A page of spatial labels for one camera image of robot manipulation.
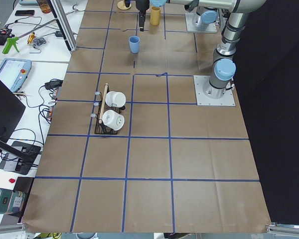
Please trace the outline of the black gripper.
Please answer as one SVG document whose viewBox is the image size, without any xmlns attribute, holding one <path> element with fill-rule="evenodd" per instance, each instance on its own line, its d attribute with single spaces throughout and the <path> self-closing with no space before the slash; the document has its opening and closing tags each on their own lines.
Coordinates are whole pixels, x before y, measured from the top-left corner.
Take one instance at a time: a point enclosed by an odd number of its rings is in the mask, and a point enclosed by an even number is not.
<svg viewBox="0 0 299 239">
<path fill-rule="evenodd" d="M 149 9 L 150 1 L 149 0 L 136 0 L 136 8 L 139 11 L 139 28 L 140 31 L 144 31 L 145 26 L 145 14 L 146 11 Z"/>
</svg>

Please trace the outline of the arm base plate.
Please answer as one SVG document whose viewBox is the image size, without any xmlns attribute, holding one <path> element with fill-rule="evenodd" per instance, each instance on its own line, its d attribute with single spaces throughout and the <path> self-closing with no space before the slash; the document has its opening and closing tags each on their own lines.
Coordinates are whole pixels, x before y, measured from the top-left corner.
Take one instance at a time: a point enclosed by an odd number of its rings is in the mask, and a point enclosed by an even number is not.
<svg viewBox="0 0 299 239">
<path fill-rule="evenodd" d="M 186 28 L 187 32 L 194 33 L 216 33 L 217 29 L 215 21 L 217 13 L 215 11 L 206 11 L 201 15 L 197 13 L 186 13 Z"/>
<path fill-rule="evenodd" d="M 197 105 L 234 107 L 236 104 L 233 91 L 227 90 L 230 83 L 224 89 L 216 89 L 209 84 L 209 78 L 210 76 L 193 76 Z"/>
</svg>

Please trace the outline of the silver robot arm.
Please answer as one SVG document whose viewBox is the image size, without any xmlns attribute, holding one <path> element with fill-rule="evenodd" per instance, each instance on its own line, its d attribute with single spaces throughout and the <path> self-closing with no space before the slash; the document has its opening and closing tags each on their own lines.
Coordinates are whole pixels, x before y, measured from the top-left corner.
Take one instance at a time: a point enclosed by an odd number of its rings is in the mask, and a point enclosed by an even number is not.
<svg viewBox="0 0 299 239">
<path fill-rule="evenodd" d="M 223 97 L 228 90 L 228 82 L 232 80 L 236 65 L 232 61 L 236 52 L 236 44 L 240 40 L 240 34 L 245 28 L 249 13 L 259 9 L 264 0 L 137 0 L 136 8 L 139 11 L 140 31 L 144 30 L 146 11 L 149 6 L 161 7 L 166 3 L 182 4 L 186 11 L 192 11 L 195 7 L 209 7 L 226 9 L 230 16 L 222 31 L 222 41 L 217 44 L 213 53 L 213 71 L 208 82 L 203 85 L 204 94 L 211 99 Z"/>
<path fill-rule="evenodd" d="M 192 23 L 197 30 L 205 30 L 210 24 L 214 23 L 216 19 L 216 8 L 198 6 Z"/>
</svg>

